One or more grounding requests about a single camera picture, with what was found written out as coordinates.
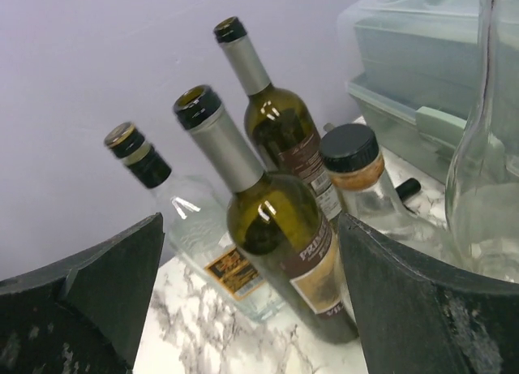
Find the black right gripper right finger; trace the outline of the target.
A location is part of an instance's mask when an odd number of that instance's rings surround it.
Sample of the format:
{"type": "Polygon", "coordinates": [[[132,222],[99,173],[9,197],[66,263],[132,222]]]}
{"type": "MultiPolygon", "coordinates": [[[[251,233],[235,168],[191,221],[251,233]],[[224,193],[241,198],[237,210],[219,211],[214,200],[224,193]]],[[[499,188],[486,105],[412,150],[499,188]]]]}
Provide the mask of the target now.
{"type": "Polygon", "coordinates": [[[518,286],[339,218],[341,261],[370,373],[516,373],[518,286]]]}

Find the translucent green storage box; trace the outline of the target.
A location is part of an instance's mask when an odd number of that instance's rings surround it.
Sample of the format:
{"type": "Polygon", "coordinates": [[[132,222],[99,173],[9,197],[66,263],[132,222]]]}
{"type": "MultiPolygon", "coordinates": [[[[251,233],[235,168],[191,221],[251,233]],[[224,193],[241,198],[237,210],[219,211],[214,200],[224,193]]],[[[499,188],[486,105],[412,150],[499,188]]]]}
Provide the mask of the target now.
{"type": "Polygon", "coordinates": [[[359,0],[337,19],[347,84],[380,143],[444,182],[478,100],[480,0],[359,0]]]}

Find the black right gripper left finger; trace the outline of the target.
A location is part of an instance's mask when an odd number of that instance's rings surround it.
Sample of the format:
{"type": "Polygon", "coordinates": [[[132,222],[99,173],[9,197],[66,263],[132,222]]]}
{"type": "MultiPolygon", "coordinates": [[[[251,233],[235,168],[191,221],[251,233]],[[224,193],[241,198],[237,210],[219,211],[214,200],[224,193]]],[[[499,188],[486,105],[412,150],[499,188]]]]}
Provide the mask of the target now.
{"type": "Polygon", "coordinates": [[[3,373],[131,373],[157,276],[163,217],[1,282],[3,373]]]}

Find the green wine bottle silver neck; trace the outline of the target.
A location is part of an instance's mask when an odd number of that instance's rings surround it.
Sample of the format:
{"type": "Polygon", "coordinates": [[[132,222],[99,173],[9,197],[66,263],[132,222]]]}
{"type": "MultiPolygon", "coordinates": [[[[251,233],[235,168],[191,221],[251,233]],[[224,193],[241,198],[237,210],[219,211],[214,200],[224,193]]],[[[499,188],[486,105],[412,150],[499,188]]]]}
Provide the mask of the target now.
{"type": "Polygon", "coordinates": [[[319,153],[320,134],[302,98],[275,86],[237,16],[221,21],[214,37],[238,77],[249,103],[244,128],[269,170],[299,177],[329,221],[341,211],[337,192],[319,153]]]}

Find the black metal pipe fitting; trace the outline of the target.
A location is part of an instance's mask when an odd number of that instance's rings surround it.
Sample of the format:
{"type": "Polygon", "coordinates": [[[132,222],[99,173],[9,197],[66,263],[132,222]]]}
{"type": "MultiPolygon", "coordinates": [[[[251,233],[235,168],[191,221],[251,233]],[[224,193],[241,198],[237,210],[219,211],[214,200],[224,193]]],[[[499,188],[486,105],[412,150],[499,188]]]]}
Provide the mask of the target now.
{"type": "Polygon", "coordinates": [[[409,178],[398,185],[395,190],[405,209],[412,214],[415,214],[415,212],[413,212],[406,203],[419,194],[419,192],[422,190],[421,183],[416,178],[409,178]]]}

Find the green wine bottle tan label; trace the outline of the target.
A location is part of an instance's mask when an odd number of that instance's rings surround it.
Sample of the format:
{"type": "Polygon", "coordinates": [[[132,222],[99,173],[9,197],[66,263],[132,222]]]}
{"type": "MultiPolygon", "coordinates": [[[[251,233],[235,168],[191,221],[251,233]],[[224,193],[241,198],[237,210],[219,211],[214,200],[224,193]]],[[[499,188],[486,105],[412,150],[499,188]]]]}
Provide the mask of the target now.
{"type": "Polygon", "coordinates": [[[338,285],[337,235],[309,187],[264,168],[211,86],[187,90],[173,112],[232,194],[226,224],[238,250],[318,339],[356,339],[338,285]]]}

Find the small clear black-capped bottle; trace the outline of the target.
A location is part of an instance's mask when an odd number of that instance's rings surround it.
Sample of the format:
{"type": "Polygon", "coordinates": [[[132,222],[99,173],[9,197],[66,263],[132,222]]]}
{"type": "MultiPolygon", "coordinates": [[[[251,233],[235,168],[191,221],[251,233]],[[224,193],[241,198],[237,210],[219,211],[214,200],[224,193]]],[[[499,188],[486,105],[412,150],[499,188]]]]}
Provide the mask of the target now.
{"type": "Polygon", "coordinates": [[[446,230],[405,208],[369,126],[348,123],[327,131],[320,156],[347,213],[414,250],[448,264],[461,263],[446,230]]]}

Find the clear flat liquor bottle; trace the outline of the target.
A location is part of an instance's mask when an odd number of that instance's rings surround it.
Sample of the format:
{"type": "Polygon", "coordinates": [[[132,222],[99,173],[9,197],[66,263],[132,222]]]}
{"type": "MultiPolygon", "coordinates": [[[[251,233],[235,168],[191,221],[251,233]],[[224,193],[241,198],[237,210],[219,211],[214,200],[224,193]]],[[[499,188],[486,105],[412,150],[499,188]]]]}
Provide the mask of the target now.
{"type": "Polygon", "coordinates": [[[226,207],[207,179],[175,173],[132,122],[116,126],[104,145],[150,191],[168,244],[193,272],[251,320],[281,309],[281,296],[230,238],[226,207]]]}

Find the tall clear glass bottle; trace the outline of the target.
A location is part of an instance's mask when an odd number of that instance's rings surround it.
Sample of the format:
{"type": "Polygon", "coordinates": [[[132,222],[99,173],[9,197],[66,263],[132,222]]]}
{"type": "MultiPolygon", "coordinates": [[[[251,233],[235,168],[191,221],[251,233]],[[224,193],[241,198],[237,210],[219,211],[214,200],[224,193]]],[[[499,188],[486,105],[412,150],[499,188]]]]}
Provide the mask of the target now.
{"type": "Polygon", "coordinates": [[[447,224],[470,271],[518,281],[518,0],[480,0],[478,98],[451,161],[447,224]]]}

